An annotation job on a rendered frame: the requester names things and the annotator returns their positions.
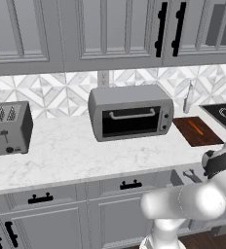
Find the grey toaster oven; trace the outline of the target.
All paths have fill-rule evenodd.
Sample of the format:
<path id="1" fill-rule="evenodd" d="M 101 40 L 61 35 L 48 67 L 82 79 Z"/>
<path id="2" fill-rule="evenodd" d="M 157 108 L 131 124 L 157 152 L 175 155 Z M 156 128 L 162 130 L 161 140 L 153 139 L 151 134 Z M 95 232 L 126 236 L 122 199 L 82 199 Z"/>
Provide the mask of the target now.
<path id="1" fill-rule="evenodd" d="M 112 120 L 115 116 L 146 114 L 154 117 Z M 165 135 L 174 114 L 172 99 L 158 85 L 92 89 L 88 110 L 94 137 L 98 142 Z"/>

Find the white wall socket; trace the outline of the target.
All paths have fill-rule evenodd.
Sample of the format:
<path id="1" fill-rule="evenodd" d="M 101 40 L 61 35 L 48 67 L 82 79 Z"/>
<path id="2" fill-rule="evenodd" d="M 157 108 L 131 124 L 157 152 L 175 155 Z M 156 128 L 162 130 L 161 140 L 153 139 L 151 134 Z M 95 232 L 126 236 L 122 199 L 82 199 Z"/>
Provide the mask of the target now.
<path id="1" fill-rule="evenodd" d="M 109 71 L 98 71 L 97 72 L 97 86 L 99 88 L 109 87 Z"/>

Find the open grey drawer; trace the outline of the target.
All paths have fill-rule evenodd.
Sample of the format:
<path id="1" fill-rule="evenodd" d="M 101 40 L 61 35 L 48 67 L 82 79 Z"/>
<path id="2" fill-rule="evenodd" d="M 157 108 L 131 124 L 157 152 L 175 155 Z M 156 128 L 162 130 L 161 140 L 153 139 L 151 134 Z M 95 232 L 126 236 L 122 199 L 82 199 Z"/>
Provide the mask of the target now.
<path id="1" fill-rule="evenodd" d="M 191 165 L 186 169 L 174 169 L 170 176 L 171 183 L 174 186 L 195 184 L 191 179 L 183 175 L 183 172 L 189 169 L 193 169 L 202 182 L 207 180 L 207 177 L 204 175 L 205 171 L 201 166 Z M 178 234 L 187 235 L 204 231 L 209 231 L 213 236 L 226 234 L 226 210 L 218 219 L 210 221 L 187 220 L 181 225 Z"/>

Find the dark wooden cutting board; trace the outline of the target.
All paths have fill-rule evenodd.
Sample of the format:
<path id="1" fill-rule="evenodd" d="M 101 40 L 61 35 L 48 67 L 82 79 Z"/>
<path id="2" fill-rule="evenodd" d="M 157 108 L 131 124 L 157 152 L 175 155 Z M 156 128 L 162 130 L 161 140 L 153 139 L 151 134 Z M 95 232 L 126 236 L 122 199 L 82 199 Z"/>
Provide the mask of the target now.
<path id="1" fill-rule="evenodd" d="M 189 120 L 203 132 L 203 136 L 188 125 Z M 223 141 L 200 117 L 174 118 L 173 123 L 191 147 L 223 144 Z"/>

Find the grey metal peeler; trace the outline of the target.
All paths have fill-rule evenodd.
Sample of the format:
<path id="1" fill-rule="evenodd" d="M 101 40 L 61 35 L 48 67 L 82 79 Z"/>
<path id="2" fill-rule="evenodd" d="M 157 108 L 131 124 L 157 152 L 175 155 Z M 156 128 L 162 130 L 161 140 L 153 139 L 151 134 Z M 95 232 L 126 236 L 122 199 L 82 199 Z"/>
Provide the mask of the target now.
<path id="1" fill-rule="evenodd" d="M 183 172 L 183 175 L 191 179 L 194 183 L 201 183 L 202 180 L 195 174 L 193 169 L 189 169 Z"/>

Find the grey drawer front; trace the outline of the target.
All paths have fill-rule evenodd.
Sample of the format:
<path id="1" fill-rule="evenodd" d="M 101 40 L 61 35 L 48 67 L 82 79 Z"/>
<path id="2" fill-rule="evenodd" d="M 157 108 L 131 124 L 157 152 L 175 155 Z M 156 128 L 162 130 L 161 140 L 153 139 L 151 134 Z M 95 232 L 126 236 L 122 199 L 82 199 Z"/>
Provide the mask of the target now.
<path id="1" fill-rule="evenodd" d="M 120 190 L 120 185 L 123 181 L 131 183 L 134 179 L 142 183 L 142 187 L 136 189 Z M 99 195 L 100 196 L 114 196 L 126 193 L 137 193 L 145 190 L 150 190 L 155 187 L 155 174 L 137 174 L 133 176 L 123 176 L 112 179 L 105 179 L 99 181 Z"/>
<path id="2" fill-rule="evenodd" d="M 28 200 L 32 198 L 32 195 L 44 196 L 46 193 L 50 193 L 54 200 L 28 204 Z M 24 192 L 17 192 L 12 194 L 6 194 L 6 200 L 9 201 L 13 208 L 26 208 L 33 205 L 44 205 L 49 203 L 60 203 L 60 202 L 77 202 L 86 199 L 85 185 L 63 185 L 57 187 L 48 187 L 44 189 L 36 189 Z"/>

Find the grey glazed upper cupboard door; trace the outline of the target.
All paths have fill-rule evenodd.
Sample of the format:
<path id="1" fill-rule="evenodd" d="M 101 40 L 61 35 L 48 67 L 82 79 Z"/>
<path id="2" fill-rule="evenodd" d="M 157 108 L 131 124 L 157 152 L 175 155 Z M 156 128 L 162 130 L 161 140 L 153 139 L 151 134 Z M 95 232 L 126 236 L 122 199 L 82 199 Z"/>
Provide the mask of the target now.
<path id="1" fill-rule="evenodd" d="M 186 2 L 178 56 L 173 56 L 180 3 Z M 171 0 L 168 10 L 165 66 L 226 64 L 226 0 Z"/>

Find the orange carrot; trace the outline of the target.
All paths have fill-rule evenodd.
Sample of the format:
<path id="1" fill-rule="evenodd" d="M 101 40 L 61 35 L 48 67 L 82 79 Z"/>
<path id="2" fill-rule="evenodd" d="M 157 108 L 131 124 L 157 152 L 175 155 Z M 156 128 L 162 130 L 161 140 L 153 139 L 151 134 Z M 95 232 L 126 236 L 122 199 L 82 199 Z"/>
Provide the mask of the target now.
<path id="1" fill-rule="evenodd" d="M 203 132 L 192 122 L 192 121 L 187 121 L 188 125 L 190 125 L 191 127 L 193 127 L 200 135 L 204 135 Z"/>

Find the grey toaster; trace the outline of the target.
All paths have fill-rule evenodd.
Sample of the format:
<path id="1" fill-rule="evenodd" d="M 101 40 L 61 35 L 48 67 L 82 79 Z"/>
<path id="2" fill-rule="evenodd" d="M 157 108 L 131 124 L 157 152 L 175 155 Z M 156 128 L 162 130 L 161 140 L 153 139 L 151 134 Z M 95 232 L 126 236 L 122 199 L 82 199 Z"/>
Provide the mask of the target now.
<path id="1" fill-rule="evenodd" d="M 27 154 L 32 129 L 28 101 L 0 103 L 0 156 Z"/>

